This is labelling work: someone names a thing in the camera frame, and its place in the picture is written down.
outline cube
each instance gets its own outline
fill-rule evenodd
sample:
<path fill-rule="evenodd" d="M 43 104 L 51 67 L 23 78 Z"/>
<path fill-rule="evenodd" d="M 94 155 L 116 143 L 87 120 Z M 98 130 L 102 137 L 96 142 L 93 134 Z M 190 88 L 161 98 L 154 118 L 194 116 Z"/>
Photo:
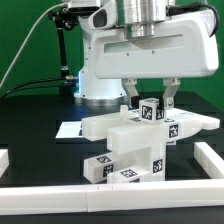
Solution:
<path fill-rule="evenodd" d="M 149 98 L 139 101 L 139 119 L 148 123 L 164 121 L 166 110 L 159 108 L 159 100 Z"/>

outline cable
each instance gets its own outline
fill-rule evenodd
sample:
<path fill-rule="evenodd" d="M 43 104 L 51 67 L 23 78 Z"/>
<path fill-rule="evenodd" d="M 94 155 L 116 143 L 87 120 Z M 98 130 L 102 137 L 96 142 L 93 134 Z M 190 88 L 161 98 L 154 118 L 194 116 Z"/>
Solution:
<path fill-rule="evenodd" d="M 211 5 L 194 2 L 188 5 L 170 6 L 167 8 L 167 16 L 175 16 L 175 15 L 180 15 L 187 12 L 195 12 L 195 11 L 199 11 L 199 9 L 202 9 L 202 8 L 211 9 L 215 15 L 215 20 L 216 20 L 215 27 L 210 35 L 210 37 L 212 37 L 216 33 L 219 27 L 219 14 L 217 10 Z"/>
<path fill-rule="evenodd" d="M 8 96 L 9 94 L 19 91 L 19 90 L 23 90 L 22 87 L 24 86 L 29 86 L 29 85 L 33 85 L 33 84 L 39 84 L 39 83 L 49 83 L 49 82 L 56 82 L 56 81 L 64 81 L 66 80 L 64 77 L 62 78 L 54 78 L 54 79 L 40 79 L 40 80 L 35 80 L 35 81 L 29 81 L 29 82 L 25 82 L 22 84 L 19 84 L 18 86 L 13 87 L 12 89 L 8 90 L 2 97 L 1 100 L 3 100 L 6 96 Z"/>
<path fill-rule="evenodd" d="M 20 88 L 20 89 L 15 89 L 12 90 L 10 92 L 5 93 L 2 97 L 1 100 L 4 100 L 9 94 L 18 92 L 18 91 L 24 91 L 24 90 L 33 90 L 33 89 L 47 89 L 47 88 L 59 88 L 59 85 L 55 85 L 55 86 L 35 86 L 35 87 L 27 87 L 27 88 Z"/>
<path fill-rule="evenodd" d="M 217 10 L 213 6 L 211 6 L 211 5 L 200 4 L 200 8 L 211 9 L 213 11 L 214 15 L 215 15 L 215 27 L 214 27 L 211 35 L 210 35 L 210 37 L 212 37 L 214 34 L 216 34 L 216 32 L 217 32 L 217 30 L 219 28 L 219 23 L 220 23 L 220 21 L 219 21 L 219 14 L 218 14 Z"/>
<path fill-rule="evenodd" d="M 23 44 L 21 45 L 18 53 L 16 54 L 15 58 L 13 59 L 11 65 L 9 66 L 8 70 L 6 71 L 5 75 L 3 76 L 3 79 L 0 83 L 0 90 L 2 89 L 2 86 L 4 85 L 5 83 L 5 80 L 7 79 L 9 73 L 11 72 L 13 66 L 15 65 L 17 59 L 19 58 L 20 54 L 22 53 L 24 47 L 26 46 L 30 36 L 32 35 L 33 31 L 35 30 L 35 28 L 37 27 L 37 25 L 40 23 L 40 21 L 44 18 L 44 16 L 51 10 L 55 9 L 55 8 L 58 8 L 58 7 L 63 7 L 63 6 L 66 6 L 67 3 L 62 3 L 62 4 L 58 4 L 58 5 L 55 5 L 51 8 L 49 8 L 47 11 L 45 11 L 41 16 L 40 18 L 35 22 L 35 24 L 33 25 L 33 27 L 31 28 L 30 32 L 28 33 L 26 39 L 24 40 Z"/>

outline black tabletop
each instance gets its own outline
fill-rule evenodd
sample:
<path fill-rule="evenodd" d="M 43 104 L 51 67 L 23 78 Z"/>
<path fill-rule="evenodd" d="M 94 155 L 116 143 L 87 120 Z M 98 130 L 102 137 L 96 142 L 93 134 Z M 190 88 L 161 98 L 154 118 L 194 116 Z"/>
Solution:
<path fill-rule="evenodd" d="M 146 94 L 155 97 L 159 93 Z M 175 107 L 219 118 L 221 127 L 201 131 L 167 147 L 166 180 L 209 178 L 193 158 L 194 142 L 207 142 L 224 158 L 224 113 L 194 93 L 179 92 Z M 0 187 L 89 184 L 83 160 L 108 152 L 106 141 L 60 139 L 63 121 L 118 112 L 119 106 L 92 107 L 57 95 L 15 96 L 0 102 L 0 148 L 8 148 L 10 165 Z M 224 206 L 113 211 L 97 213 L 1 216 L 0 223 L 222 223 Z"/>

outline metal cylinder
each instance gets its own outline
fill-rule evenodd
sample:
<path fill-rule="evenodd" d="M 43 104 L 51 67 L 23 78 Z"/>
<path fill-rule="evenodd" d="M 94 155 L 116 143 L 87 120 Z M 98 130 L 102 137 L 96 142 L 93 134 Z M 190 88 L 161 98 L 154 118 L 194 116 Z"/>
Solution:
<path fill-rule="evenodd" d="M 119 25 L 125 38 L 154 35 L 154 23 L 165 20 L 167 0 L 117 0 Z"/>

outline black cable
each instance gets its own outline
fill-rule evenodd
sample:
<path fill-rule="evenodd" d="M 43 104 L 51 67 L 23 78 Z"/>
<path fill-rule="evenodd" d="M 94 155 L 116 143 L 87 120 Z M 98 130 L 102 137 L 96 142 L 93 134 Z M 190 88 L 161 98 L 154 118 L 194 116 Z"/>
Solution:
<path fill-rule="evenodd" d="M 12 89 L 8 90 L 2 97 L 1 100 L 3 100 L 7 95 L 11 94 L 12 92 L 15 92 L 16 90 L 19 91 L 19 89 L 29 86 L 29 85 L 34 85 L 34 84 L 39 84 L 39 83 L 49 83 L 49 82 L 57 82 L 57 81 L 64 81 L 66 80 L 64 77 L 61 78 L 53 78 L 53 79 L 40 79 L 40 80 L 34 80 L 34 81 L 29 81 L 25 82 L 22 84 L 19 84 L 18 86 L 13 87 Z"/>
<path fill-rule="evenodd" d="M 188 13 L 188 12 L 196 12 L 202 8 L 211 9 L 215 15 L 215 20 L 216 20 L 215 27 L 210 35 L 210 37 L 212 37 L 218 30 L 220 21 L 219 21 L 218 11 L 211 5 L 194 2 L 194 3 L 188 4 L 188 5 L 170 6 L 167 8 L 167 16 L 175 16 L 175 15 L 180 15 L 180 14 Z"/>
<path fill-rule="evenodd" d="M 47 88 L 59 88 L 59 85 L 55 85 L 55 86 L 34 86 L 34 87 L 27 87 L 27 88 L 20 88 L 20 89 L 15 89 L 12 90 L 10 92 L 5 93 L 2 97 L 1 100 L 4 100 L 8 95 L 15 93 L 15 92 L 19 92 L 19 91 L 24 91 L 24 90 L 33 90 L 33 89 L 47 89 Z"/>
<path fill-rule="evenodd" d="M 216 32 L 217 32 L 217 30 L 218 30 L 218 28 L 219 28 L 219 23 L 220 23 L 220 20 L 219 20 L 219 13 L 218 13 L 218 11 L 216 10 L 216 8 L 214 8 L 214 7 L 211 6 L 211 5 L 200 4 L 200 8 L 208 8 L 208 9 L 211 9 L 211 10 L 213 11 L 214 15 L 215 15 L 215 20 L 216 20 L 216 22 L 215 22 L 215 27 L 214 27 L 214 29 L 213 29 L 211 35 L 210 35 L 210 37 L 212 37 L 213 35 L 216 34 Z"/>

